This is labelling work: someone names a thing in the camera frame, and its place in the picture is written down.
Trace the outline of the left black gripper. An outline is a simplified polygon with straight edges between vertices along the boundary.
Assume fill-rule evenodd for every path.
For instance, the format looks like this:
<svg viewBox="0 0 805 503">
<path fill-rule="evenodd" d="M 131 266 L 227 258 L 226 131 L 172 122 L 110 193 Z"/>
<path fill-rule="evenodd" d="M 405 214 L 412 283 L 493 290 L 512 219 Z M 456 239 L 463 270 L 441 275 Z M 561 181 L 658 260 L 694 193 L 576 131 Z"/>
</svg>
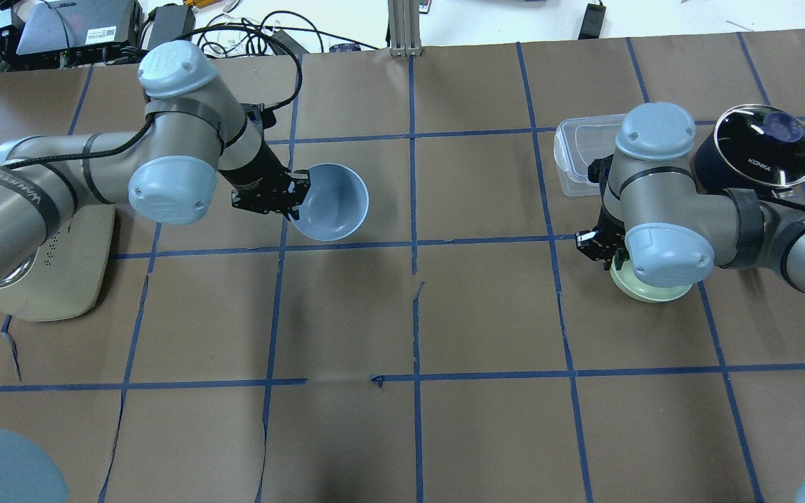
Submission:
<svg viewBox="0 0 805 503">
<path fill-rule="evenodd" d="M 233 186 L 234 209 L 259 214 L 279 213 L 289 222 L 300 221 L 301 208 L 311 188 L 310 170 L 291 171 L 262 141 L 253 154 L 231 159 L 225 153 L 219 172 Z"/>
</svg>

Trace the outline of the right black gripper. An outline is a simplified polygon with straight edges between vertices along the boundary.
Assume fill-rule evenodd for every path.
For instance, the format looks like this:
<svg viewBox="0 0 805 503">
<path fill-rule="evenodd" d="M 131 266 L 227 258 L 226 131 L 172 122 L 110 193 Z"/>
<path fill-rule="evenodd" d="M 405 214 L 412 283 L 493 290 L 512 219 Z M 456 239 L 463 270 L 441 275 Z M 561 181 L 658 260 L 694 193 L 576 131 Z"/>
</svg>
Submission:
<svg viewBox="0 0 805 503">
<path fill-rule="evenodd" d="M 597 182 L 601 197 L 606 196 L 612 163 L 612 157 L 601 157 L 588 166 L 588 180 Z M 606 203 L 602 203 L 595 226 L 575 233 L 576 246 L 590 260 L 603 262 L 604 270 L 620 271 L 630 260 L 624 243 L 625 233 L 623 220 L 617 219 L 607 209 Z"/>
</svg>

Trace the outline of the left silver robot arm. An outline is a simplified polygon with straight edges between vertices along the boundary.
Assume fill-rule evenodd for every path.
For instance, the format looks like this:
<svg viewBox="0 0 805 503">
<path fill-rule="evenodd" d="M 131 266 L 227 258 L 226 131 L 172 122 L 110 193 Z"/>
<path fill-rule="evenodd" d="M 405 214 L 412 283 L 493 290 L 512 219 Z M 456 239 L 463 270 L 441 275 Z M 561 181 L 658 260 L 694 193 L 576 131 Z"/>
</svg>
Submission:
<svg viewBox="0 0 805 503">
<path fill-rule="evenodd" d="M 39 135 L 0 145 L 0 283 L 90 205 L 128 203 L 145 219 L 189 225 L 207 213 L 217 178 L 236 209 L 297 220 L 310 191 L 266 144 L 256 119 L 191 41 L 147 53 L 147 97 L 136 133 Z"/>
</svg>

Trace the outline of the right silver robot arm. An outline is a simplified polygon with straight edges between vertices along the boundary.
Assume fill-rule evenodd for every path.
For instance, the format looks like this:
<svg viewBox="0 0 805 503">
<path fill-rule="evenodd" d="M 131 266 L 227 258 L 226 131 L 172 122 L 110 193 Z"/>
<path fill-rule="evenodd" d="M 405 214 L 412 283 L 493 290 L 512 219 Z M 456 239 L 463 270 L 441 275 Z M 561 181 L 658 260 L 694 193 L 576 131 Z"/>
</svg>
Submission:
<svg viewBox="0 0 805 503">
<path fill-rule="evenodd" d="M 623 117 L 614 152 L 595 160 L 597 225 L 577 249 L 624 293 L 686 291 L 714 268 L 769 268 L 805 293 L 805 124 L 773 106 L 728 109 L 692 150 L 695 121 L 668 102 Z"/>
</svg>

